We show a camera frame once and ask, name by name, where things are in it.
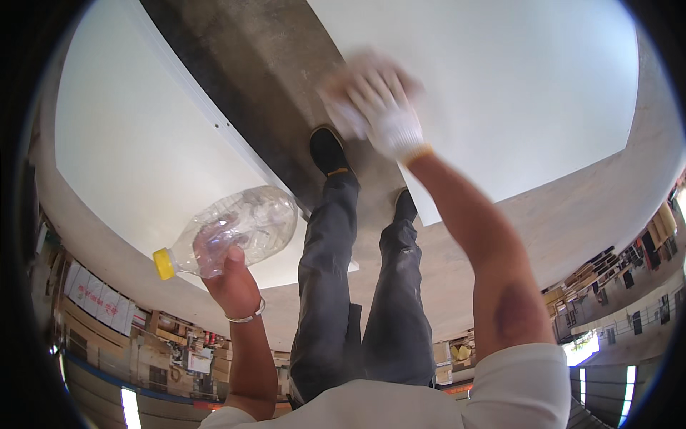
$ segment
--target yellow bottle cap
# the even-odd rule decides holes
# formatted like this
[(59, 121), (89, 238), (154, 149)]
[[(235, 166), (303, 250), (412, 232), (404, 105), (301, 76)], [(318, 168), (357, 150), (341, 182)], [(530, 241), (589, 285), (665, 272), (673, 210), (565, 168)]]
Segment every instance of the yellow bottle cap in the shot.
[(169, 257), (169, 252), (167, 252), (166, 248), (161, 248), (153, 253), (152, 260), (155, 261), (157, 273), (162, 280), (171, 279), (175, 275), (174, 265), (172, 264), (172, 259)]

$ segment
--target white work glove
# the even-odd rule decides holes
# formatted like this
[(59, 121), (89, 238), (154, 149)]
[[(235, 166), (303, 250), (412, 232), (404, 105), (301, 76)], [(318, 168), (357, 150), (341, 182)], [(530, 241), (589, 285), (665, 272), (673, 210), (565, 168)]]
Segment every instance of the white work glove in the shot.
[(407, 165), (433, 152), (394, 71), (385, 71), (383, 77), (374, 69), (356, 75), (348, 96), (369, 122), (367, 137), (378, 153)]

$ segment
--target crumpled plastic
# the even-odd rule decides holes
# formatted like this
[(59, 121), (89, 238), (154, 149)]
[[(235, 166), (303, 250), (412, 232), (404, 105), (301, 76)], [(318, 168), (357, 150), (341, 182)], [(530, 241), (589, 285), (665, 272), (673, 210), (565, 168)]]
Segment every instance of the crumpled plastic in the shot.
[(358, 52), (345, 65), (324, 77), (317, 88), (332, 124), (344, 139), (367, 138), (369, 123), (350, 100), (347, 88), (354, 83), (356, 74), (364, 75), (373, 69), (382, 76), (389, 69), (395, 71), (410, 101), (424, 91), (424, 86), (417, 79), (408, 75), (390, 58), (371, 49)]

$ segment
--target sleeve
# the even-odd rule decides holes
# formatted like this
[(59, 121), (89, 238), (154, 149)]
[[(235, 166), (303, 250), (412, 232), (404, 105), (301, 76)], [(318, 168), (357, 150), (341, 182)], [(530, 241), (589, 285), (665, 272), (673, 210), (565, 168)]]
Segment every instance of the sleeve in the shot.
[(465, 429), (563, 429), (571, 406), (565, 352), (534, 343), (486, 356), (475, 368), (469, 397)]
[(243, 423), (254, 423), (255, 420), (245, 411), (232, 406), (221, 407), (210, 413), (200, 422), (199, 429), (229, 429)]

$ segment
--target white shirt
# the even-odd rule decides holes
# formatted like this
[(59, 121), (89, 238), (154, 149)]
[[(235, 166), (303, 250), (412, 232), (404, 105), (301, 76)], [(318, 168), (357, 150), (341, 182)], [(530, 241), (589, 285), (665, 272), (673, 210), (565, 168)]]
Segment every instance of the white shirt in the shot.
[(238, 408), (223, 407), (206, 417), (200, 429), (562, 429), (570, 403), (565, 352), (537, 343), (481, 360), (466, 406), (429, 387), (353, 380), (277, 419), (256, 423)]

